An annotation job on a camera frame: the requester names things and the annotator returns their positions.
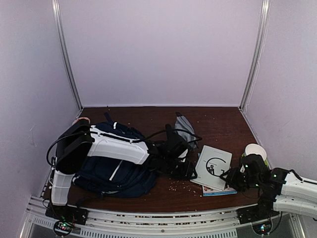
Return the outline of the white Great Gatsby book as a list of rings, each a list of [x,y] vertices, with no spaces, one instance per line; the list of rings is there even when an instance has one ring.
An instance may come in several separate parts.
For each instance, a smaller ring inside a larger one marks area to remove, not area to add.
[[[223,191],[226,182],[220,178],[220,175],[230,169],[231,159],[231,153],[204,145],[195,167],[197,177],[190,181]]]

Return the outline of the navy blue student backpack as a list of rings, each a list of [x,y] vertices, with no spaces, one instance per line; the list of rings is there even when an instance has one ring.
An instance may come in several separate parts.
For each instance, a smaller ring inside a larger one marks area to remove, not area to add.
[[[87,157],[72,183],[95,196],[85,196],[76,205],[93,198],[137,198],[148,194],[156,179],[156,172],[142,165],[101,156]]]

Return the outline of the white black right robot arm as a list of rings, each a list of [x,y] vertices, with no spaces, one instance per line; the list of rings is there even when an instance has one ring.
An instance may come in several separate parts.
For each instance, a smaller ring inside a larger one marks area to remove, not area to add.
[[[317,182],[299,176],[294,170],[269,169],[261,155],[250,154],[239,160],[239,166],[220,175],[238,192],[251,188],[262,191],[254,215],[264,219],[272,212],[289,212],[317,218]]]

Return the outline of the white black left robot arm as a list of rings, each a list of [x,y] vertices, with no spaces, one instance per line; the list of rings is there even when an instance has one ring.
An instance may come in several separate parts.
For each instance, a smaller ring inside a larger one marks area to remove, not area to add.
[[[116,122],[72,125],[55,143],[52,212],[60,220],[71,216],[66,204],[72,184],[99,198],[135,198],[149,193],[157,173],[195,179],[197,172],[187,155],[199,137],[169,124],[164,132],[165,141],[153,142]]]

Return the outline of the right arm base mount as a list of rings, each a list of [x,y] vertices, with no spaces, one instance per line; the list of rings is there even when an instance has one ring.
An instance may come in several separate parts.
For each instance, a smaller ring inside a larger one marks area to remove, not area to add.
[[[283,212],[274,211],[274,201],[272,198],[261,197],[257,205],[237,209],[239,223],[251,223],[253,232],[261,237],[271,235],[283,217]]]

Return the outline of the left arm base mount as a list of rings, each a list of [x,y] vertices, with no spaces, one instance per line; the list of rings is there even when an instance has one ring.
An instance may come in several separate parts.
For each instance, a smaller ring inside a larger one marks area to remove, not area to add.
[[[76,225],[85,225],[89,211],[87,209],[72,206],[57,206],[48,203],[45,215],[54,218],[53,232],[58,237],[65,237],[72,233]]]

